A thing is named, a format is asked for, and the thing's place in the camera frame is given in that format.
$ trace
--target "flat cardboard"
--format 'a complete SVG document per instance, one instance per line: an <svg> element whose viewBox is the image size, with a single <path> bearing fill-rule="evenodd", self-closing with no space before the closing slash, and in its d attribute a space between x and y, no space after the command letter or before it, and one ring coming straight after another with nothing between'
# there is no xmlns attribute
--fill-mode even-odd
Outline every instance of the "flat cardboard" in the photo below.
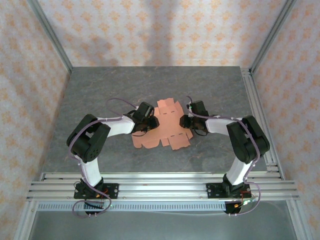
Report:
<svg viewBox="0 0 320 240"><path fill-rule="evenodd" d="M154 115L159 120L159 126L145 135L143 132L135 132L136 136L132 136L133 145L138 149L142 146L151 149L157 147L161 140L163 147L170 145L172 150L189 146L189 139L193 137L193 134L190 129L179 125L180 118L184 115L180 103L174 102L173 98L167 98L159 100L157 104L158 107L154 108Z"/></svg>

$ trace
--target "gray stone surface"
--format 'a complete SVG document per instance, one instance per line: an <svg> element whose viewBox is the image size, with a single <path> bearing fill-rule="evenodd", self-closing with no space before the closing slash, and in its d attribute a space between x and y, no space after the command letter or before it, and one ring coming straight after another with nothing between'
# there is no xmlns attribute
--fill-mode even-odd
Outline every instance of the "gray stone surface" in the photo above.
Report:
<svg viewBox="0 0 320 240"><path fill-rule="evenodd" d="M70 77L44 163L44 172L78 172L67 157L66 140L86 114L116 117L106 100L124 98L135 105L142 101L157 106L160 99L174 98L184 111L189 95L203 100L210 114L244 117L251 114L239 67L76 67ZM131 107L117 100L110 106L127 113ZM101 172L226 172L234 160L229 137L220 134L198 136L191 146L172 150L170 146L135 148L130 135L107 139L99 155ZM265 171L263 159L255 171Z"/></svg>

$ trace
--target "floral wallpaper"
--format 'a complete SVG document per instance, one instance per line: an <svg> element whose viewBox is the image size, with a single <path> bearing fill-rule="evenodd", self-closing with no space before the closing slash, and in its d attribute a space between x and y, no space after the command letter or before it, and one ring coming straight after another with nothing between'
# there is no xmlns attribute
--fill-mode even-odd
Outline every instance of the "floral wallpaper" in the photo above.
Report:
<svg viewBox="0 0 320 240"><path fill-rule="evenodd" d="M39 176L68 72L27 1L0 1L0 239Z"/></svg>
<svg viewBox="0 0 320 240"><path fill-rule="evenodd" d="M288 179L320 237L320 1L297 1L254 76Z"/></svg>
<svg viewBox="0 0 320 240"><path fill-rule="evenodd" d="M240 66L285 0L40 0L79 66Z"/></svg>

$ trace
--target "orange floral pattern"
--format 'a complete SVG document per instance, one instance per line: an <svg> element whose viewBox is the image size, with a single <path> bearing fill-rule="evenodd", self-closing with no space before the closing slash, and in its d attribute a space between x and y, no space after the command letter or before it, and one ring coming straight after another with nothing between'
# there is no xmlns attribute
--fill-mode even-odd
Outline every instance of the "orange floral pattern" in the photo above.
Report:
<svg viewBox="0 0 320 240"><path fill-rule="evenodd" d="M255 75L285 175L320 236L320 2L297 1Z"/></svg>
<svg viewBox="0 0 320 240"><path fill-rule="evenodd" d="M285 0L40 0L75 67L248 68L284 3Z"/></svg>
<svg viewBox="0 0 320 240"><path fill-rule="evenodd" d="M0 239L14 238L68 72L27 1L0 2Z"/></svg>

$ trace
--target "robotic arm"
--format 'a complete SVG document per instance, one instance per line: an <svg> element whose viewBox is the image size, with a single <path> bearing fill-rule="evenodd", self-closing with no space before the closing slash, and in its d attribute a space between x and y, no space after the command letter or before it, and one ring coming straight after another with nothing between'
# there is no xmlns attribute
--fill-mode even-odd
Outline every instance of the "robotic arm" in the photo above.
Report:
<svg viewBox="0 0 320 240"><path fill-rule="evenodd" d="M235 154L230 170L223 176L223 182L206 185L208 198L241 198L242 192L250 189L244 179L248 170L252 168L253 161L270 149L268 139L251 115L243 118L209 116L202 101L190 102L187 108L190 111L189 115L184 115L180 119L183 128L229 136ZM256 147L243 126L251 134L260 156L257 156Z"/></svg>
<svg viewBox="0 0 320 240"><path fill-rule="evenodd" d="M142 102L140 106L122 117L97 118L87 114L67 139L67 146L71 146L71 153L80 160L83 177L77 184L75 198L96 198L98 193L89 185L99 190L105 189L103 178L99 171L98 155L100 154L106 139L119 134L132 134L135 132L147 132L159 126L158 119L154 116L154 107L149 103Z"/></svg>

